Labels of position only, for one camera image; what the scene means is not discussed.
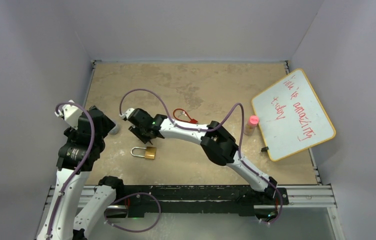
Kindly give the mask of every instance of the whiteboard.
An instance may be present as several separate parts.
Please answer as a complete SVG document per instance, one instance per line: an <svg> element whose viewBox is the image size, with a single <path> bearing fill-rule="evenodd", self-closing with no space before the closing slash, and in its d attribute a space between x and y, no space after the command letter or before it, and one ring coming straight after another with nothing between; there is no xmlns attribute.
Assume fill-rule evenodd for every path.
<svg viewBox="0 0 376 240"><path fill-rule="evenodd" d="M335 137L335 128L302 69L259 93L251 104L272 161Z"/></svg>

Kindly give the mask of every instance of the padlock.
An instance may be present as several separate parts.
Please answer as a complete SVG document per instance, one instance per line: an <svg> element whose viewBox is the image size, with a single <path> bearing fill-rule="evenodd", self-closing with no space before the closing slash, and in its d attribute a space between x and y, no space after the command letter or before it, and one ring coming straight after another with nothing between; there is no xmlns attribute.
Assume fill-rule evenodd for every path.
<svg viewBox="0 0 376 240"><path fill-rule="evenodd" d="M134 149L145 149L145 155L136 155L134 154ZM147 147L138 147L135 146L130 150L130 154L134 157L139 157L139 158L145 158L145 159L155 159L156 158L156 149L153 146L147 146Z"/></svg>

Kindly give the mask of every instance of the red cap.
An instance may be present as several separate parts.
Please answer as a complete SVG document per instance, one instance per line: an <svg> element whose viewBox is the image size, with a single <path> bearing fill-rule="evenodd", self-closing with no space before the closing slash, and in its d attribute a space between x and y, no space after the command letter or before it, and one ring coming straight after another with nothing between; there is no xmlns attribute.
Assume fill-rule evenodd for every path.
<svg viewBox="0 0 376 240"><path fill-rule="evenodd" d="M248 124L256 126L259 123L259 117L256 115L250 116L248 119Z"/></svg>

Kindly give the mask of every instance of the beige table surface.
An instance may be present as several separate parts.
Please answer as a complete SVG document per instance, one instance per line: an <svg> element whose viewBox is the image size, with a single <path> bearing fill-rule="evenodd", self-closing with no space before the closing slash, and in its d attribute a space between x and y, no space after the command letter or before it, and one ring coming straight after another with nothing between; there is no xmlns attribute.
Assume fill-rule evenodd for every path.
<svg viewBox="0 0 376 240"><path fill-rule="evenodd" d="M229 167L212 163L196 144L178 139L153 139L157 148L155 160L133 157L132 147L144 144L129 130L130 123L119 117L122 96L135 88L156 92L170 112L185 109L201 124L221 122L234 103L244 105L246 118L253 115L251 99L286 75L282 63L100 63L97 64L86 107L96 105L121 130L108 135L106 148L87 181L96 185L104 176L117 176L128 185L181 184L246 184ZM160 102L150 93L129 94L122 110L142 108L150 115L166 114ZM236 109L223 125L239 141L241 111ZM260 170L274 177L279 184L316 184L311 157L307 150L270 161L257 128L252 136L244 136L242 152Z"/></svg>

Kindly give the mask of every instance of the wall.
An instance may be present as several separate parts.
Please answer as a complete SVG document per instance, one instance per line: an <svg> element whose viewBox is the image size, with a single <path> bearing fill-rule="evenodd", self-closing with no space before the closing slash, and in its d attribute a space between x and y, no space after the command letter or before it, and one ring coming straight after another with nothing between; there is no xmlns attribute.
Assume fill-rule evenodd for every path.
<svg viewBox="0 0 376 240"><path fill-rule="evenodd" d="M0 0L0 239L34 239L66 124L82 102L90 59L61 1Z"/></svg>
<svg viewBox="0 0 376 240"><path fill-rule="evenodd" d="M376 0L325 0L292 58L337 129L313 148L347 239L376 239Z"/></svg>
<svg viewBox="0 0 376 240"><path fill-rule="evenodd" d="M323 0L67 0L92 59L284 61Z"/></svg>

